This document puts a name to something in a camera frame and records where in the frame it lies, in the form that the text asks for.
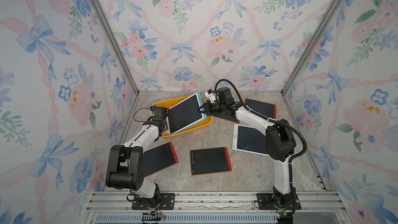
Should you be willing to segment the white blue writing tablet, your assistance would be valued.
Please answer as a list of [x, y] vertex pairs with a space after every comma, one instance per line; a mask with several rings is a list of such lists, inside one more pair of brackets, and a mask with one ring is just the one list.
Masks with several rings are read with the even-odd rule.
[[169, 108], [166, 119], [169, 128], [167, 134], [177, 134], [205, 120], [207, 116], [200, 108], [203, 104], [200, 93], [196, 92]]
[[265, 135], [247, 125], [234, 125], [232, 149], [253, 155], [269, 157], [266, 151]]

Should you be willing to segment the red writing tablet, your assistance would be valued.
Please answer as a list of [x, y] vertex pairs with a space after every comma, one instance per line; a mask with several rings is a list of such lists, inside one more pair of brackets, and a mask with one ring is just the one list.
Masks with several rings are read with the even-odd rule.
[[168, 142], [144, 152], [144, 176], [150, 176], [178, 163], [174, 146]]
[[224, 119], [224, 120], [227, 120], [227, 121], [231, 121], [231, 122], [237, 123], [237, 124], [240, 123], [240, 121], [237, 120], [235, 117], [231, 117], [231, 116], [228, 116], [228, 115], [222, 116], [221, 118]]
[[264, 115], [266, 117], [271, 117], [271, 118], [275, 119], [276, 116], [277, 116], [276, 115], [277, 114], [277, 112], [276, 112], [277, 107], [274, 104], [265, 103], [265, 102], [252, 100], [252, 99], [246, 99], [245, 100], [245, 104], [249, 108], [257, 111], [258, 113], [260, 113], [260, 114], [262, 114], [262, 115]]
[[190, 165], [193, 176], [232, 171], [227, 147], [191, 150]]

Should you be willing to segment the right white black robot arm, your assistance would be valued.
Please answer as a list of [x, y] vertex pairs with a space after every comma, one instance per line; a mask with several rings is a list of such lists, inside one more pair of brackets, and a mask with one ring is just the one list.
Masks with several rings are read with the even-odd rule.
[[272, 202], [279, 209], [294, 209], [296, 196], [291, 157], [294, 155], [296, 141], [288, 121], [277, 121], [241, 101], [235, 101], [228, 87], [208, 90], [205, 96], [207, 101], [198, 109], [200, 113], [245, 122], [265, 136], [265, 150], [273, 159], [275, 171]]

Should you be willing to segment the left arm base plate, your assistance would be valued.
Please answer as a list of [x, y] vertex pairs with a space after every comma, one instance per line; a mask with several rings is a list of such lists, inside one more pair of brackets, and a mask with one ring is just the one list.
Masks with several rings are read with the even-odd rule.
[[134, 197], [132, 202], [132, 210], [173, 210], [175, 205], [174, 193], [159, 193], [153, 198]]

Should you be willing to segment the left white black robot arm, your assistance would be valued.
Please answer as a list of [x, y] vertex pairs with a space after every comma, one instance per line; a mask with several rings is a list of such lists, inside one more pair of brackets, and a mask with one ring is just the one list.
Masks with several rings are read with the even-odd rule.
[[167, 130], [169, 109], [158, 106], [149, 109], [151, 116], [144, 121], [139, 132], [128, 142], [111, 148], [105, 183], [108, 188], [128, 189], [134, 196], [158, 200], [158, 185], [144, 176], [144, 152]]

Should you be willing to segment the yellow plastic storage box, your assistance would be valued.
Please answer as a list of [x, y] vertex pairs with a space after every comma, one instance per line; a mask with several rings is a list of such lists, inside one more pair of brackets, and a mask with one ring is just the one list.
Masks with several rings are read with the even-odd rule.
[[[169, 109], [169, 108], [171, 108], [173, 105], [175, 105], [176, 103], [178, 103], [178, 102], [180, 102], [180, 101], [186, 99], [187, 97], [189, 97], [189, 96], [178, 97], [178, 98], [171, 99], [171, 100], [165, 100], [165, 101], [157, 102], [157, 103], [155, 103], [154, 105], [155, 105], [155, 106], [159, 106], [159, 107], [166, 107], [166, 108]], [[163, 136], [163, 138], [165, 138], [165, 139], [172, 138], [172, 137], [175, 137], [175, 136], [178, 136], [178, 135], [187, 134], [187, 133], [189, 133], [189, 132], [193, 132], [193, 131], [195, 131], [195, 130], [199, 130], [199, 129], [205, 128], [205, 127], [209, 126], [211, 123], [212, 123], [212, 117], [207, 116], [207, 118], [206, 118], [205, 120], [203, 120], [203, 121], [201, 121], [201, 122], [199, 122], [199, 123], [193, 125], [192, 127], [188, 128], [188, 129], [186, 129], [186, 130], [184, 130], [184, 131], [182, 131], [182, 132], [179, 132], [179, 133], [177, 133], [177, 134], [168, 135], [168, 134], [167, 134], [167, 130], [166, 130], [166, 131], [164, 131], [164, 132], [162, 133], [162, 136]]]

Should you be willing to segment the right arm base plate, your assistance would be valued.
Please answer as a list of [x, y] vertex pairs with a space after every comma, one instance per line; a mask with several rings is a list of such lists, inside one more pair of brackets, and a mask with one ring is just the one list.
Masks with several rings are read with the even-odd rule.
[[300, 200], [296, 193], [294, 193], [294, 198], [291, 194], [286, 196], [275, 195], [274, 193], [258, 193], [256, 194], [257, 207], [260, 210], [301, 210], [302, 206]]

